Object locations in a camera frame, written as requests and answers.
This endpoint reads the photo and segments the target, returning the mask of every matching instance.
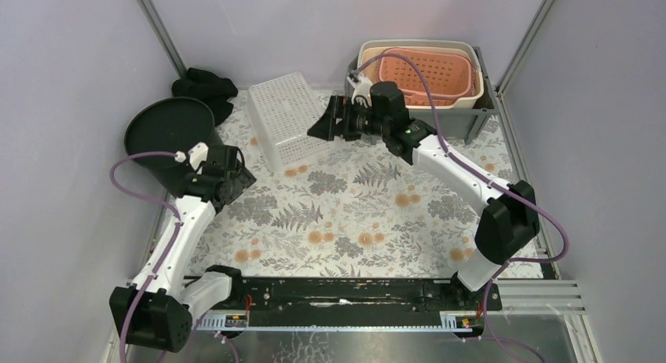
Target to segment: white plastic basket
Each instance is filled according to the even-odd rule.
[[[273,173],[313,162],[335,148],[307,136],[324,114],[300,72],[251,86],[247,114],[266,165]]]
[[[483,86],[483,72],[481,65],[477,58],[477,54],[465,42],[460,41],[439,41],[431,39],[383,39],[368,41],[360,47],[358,54],[357,67],[360,67],[368,59],[381,54],[384,50],[392,47],[400,47],[402,49],[411,49],[418,51],[427,51],[431,53],[442,54],[455,54],[465,57],[472,64],[474,70],[474,94],[469,97],[461,97],[455,103],[447,106],[437,106],[437,109],[472,109],[474,104],[481,95],[484,93]],[[363,70],[363,73],[370,78],[373,83],[379,81],[379,60],[370,64],[368,68]],[[411,111],[420,112],[430,110],[430,106],[422,105],[406,105]]]

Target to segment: white rectangular crate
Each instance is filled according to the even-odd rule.
[[[307,130],[324,114],[300,72],[251,86],[247,114],[266,165],[281,172],[312,163],[335,148],[307,136]]]

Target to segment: red wire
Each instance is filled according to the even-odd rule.
[[[477,308],[477,315],[475,318],[479,318],[481,314],[483,313],[483,304],[481,302],[478,303],[478,308]]]
[[[247,322],[247,314],[250,312],[252,306],[252,295],[245,295],[245,322]]]

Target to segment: cable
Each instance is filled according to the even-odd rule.
[[[203,312],[203,314],[201,315],[201,317],[199,317],[199,319],[196,321],[196,323],[194,324],[194,328],[192,328],[192,331],[193,331],[193,332],[196,331],[196,329],[199,328],[199,326],[201,325],[201,322],[203,321],[203,318],[206,316],[207,313],[208,313],[208,311]],[[190,353],[190,350],[191,350],[191,349],[190,349],[190,346],[191,346],[191,345],[192,345],[192,344],[189,343],[189,339],[188,339],[188,344],[185,346],[185,363],[188,363],[188,362],[189,362],[189,353]],[[162,361],[162,357],[163,357],[164,355],[166,355],[166,354],[167,354],[167,352],[164,351],[164,352],[162,353],[162,356],[159,357],[159,360],[157,361],[157,363],[160,363],[160,362]]]
[[[240,168],[238,168],[238,173],[240,173],[243,168],[245,168],[245,155],[243,154],[243,151],[238,150],[238,153],[240,154]]]
[[[137,192],[133,192],[124,186],[120,185],[118,181],[115,179],[115,170],[118,169],[118,167],[131,160],[135,159],[140,159],[142,157],[151,157],[151,156],[171,156],[171,157],[176,157],[175,153],[172,152],[164,152],[164,151],[151,151],[151,152],[142,152],[142,153],[136,153],[134,155],[129,155],[128,157],[125,157],[121,160],[119,160],[117,163],[113,164],[113,167],[111,167],[111,170],[109,171],[109,177],[111,179],[111,183],[121,192],[133,196],[134,198],[138,198],[139,200],[145,200],[150,203],[154,204],[160,204],[174,213],[174,216],[176,219],[178,219],[178,222],[176,222],[175,227],[174,227],[174,233],[171,235],[171,238],[169,239],[168,244],[166,245],[166,248],[162,252],[162,254],[158,257],[156,264],[152,267],[152,272],[157,273],[159,268],[162,266],[164,263],[164,260],[167,258],[169,255],[169,251],[171,248],[174,246],[174,243],[176,242],[176,238],[178,237],[178,233],[181,231],[181,215],[178,212],[178,209],[173,205],[170,204],[164,200],[161,200],[159,198],[151,197],[151,196],[146,196],[143,194],[139,194]],[[134,315],[134,312],[137,309],[137,306],[139,304],[139,301],[141,300],[141,297],[143,294],[146,292],[146,289],[150,285],[150,282],[155,278],[154,275],[148,275],[146,277],[145,282],[139,289],[139,292],[134,296],[134,299],[132,299],[132,303],[130,304],[130,308],[127,309],[127,314],[125,315],[125,320],[123,321],[123,326],[120,329],[120,361],[121,363],[127,363],[127,352],[125,350],[126,347],[126,341],[127,341],[127,332],[130,330],[130,322],[132,320],[132,316]],[[159,357],[158,362],[162,361],[164,359],[165,353],[162,353],[162,355]]]
[[[446,339],[444,342],[452,342],[452,343],[459,343],[461,341],[461,338],[456,337],[455,339]],[[524,348],[525,350],[529,351],[530,353],[534,354],[535,357],[539,358],[540,361],[545,361],[545,358],[543,355],[539,353],[539,351],[536,351],[533,347],[530,345],[517,341],[515,339],[508,339],[508,338],[503,338],[503,337],[483,337],[483,336],[478,336],[478,337],[464,337],[462,338],[462,341],[464,343],[469,343],[469,342],[482,342],[482,341],[495,341],[498,342],[500,341],[501,343],[509,343],[509,344],[514,344],[516,346],[520,346]]]
[[[488,319],[488,297],[490,295],[490,288],[492,286],[492,282],[497,278],[500,273],[504,269],[507,268],[509,263],[511,262],[536,262],[536,263],[551,263],[560,260],[562,257],[564,257],[568,252],[569,252],[569,235],[566,233],[564,230],[564,227],[556,221],[550,214],[548,214],[546,211],[542,210],[541,207],[536,206],[534,203],[526,200],[525,198],[519,196],[518,194],[515,194],[511,192],[509,189],[505,189],[503,186],[500,186],[496,184],[495,182],[491,181],[489,178],[487,178],[485,175],[483,175],[481,172],[478,170],[475,170],[472,166],[468,165],[464,161],[462,161],[457,155],[455,155],[453,152],[451,152],[448,149],[448,143],[446,139],[444,138],[443,133],[441,132],[441,125],[439,123],[439,118],[437,117],[437,109],[435,108],[435,101],[433,99],[433,95],[430,92],[430,88],[428,87],[428,82],[426,81],[425,76],[423,76],[423,73],[419,70],[419,67],[412,62],[409,58],[402,56],[400,54],[394,54],[394,53],[381,53],[376,57],[372,57],[369,60],[366,60],[356,71],[355,73],[360,73],[362,72],[365,68],[367,68],[370,64],[373,62],[377,61],[380,58],[383,57],[394,57],[400,60],[405,61],[407,64],[409,64],[414,71],[416,72],[417,76],[421,80],[421,83],[423,84],[423,88],[426,91],[426,94],[428,96],[428,101],[430,102],[430,109],[433,111],[433,119],[435,122],[435,130],[437,131],[437,139],[439,140],[439,144],[441,146],[441,149],[444,151],[445,155],[451,158],[455,163],[457,163],[459,166],[461,166],[463,169],[469,171],[472,173],[475,177],[477,177],[479,180],[483,181],[486,183],[488,186],[492,186],[494,189],[502,192],[503,194],[506,194],[507,196],[513,198],[514,200],[517,200],[521,204],[524,204],[526,207],[531,208],[534,210],[536,213],[539,215],[543,216],[548,220],[560,234],[562,235],[562,251],[556,255],[553,258],[509,258],[507,260],[507,263],[504,264],[499,270],[497,270],[497,273],[493,275],[491,280],[489,280],[488,284],[485,287],[485,295],[483,299],[483,315],[485,319],[485,324],[488,326],[488,330],[490,331],[490,334],[492,335],[493,339],[499,344],[500,347],[502,347],[502,350],[504,350],[505,353],[507,353],[509,356],[511,356],[513,359],[516,361],[524,362],[527,363],[527,361],[521,359],[518,355],[516,355],[513,351],[509,350],[506,346],[504,346],[504,343],[513,343],[519,346],[522,346],[524,348],[527,348],[531,352],[535,353],[535,355],[542,361],[545,362],[543,357],[539,355],[534,349],[531,347],[525,345],[524,343],[521,343],[519,341],[513,340],[513,339],[506,339],[506,338],[501,338],[495,335],[495,331],[492,330],[492,326],[490,326],[489,319]]]
[[[223,334],[218,334],[215,333],[215,336],[221,336],[222,337],[222,343],[226,343],[229,345],[229,348],[231,348],[231,352],[233,353],[233,359],[235,363],[240,363],[240,357],[238,355],[238,349],[236,348],[236,345],[231,342],[231,339],[227,338],[226,335]]]

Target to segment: black cloth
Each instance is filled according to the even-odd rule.
[[[174,97],[192,97],[210,108],[215,118],[215,126],[223,123],[233,110],[233,104],[227,100],[238,95],[238,88],[227,78],[221,78],[213,72],[190,68],[185,79],[178,79],[171,86]]]

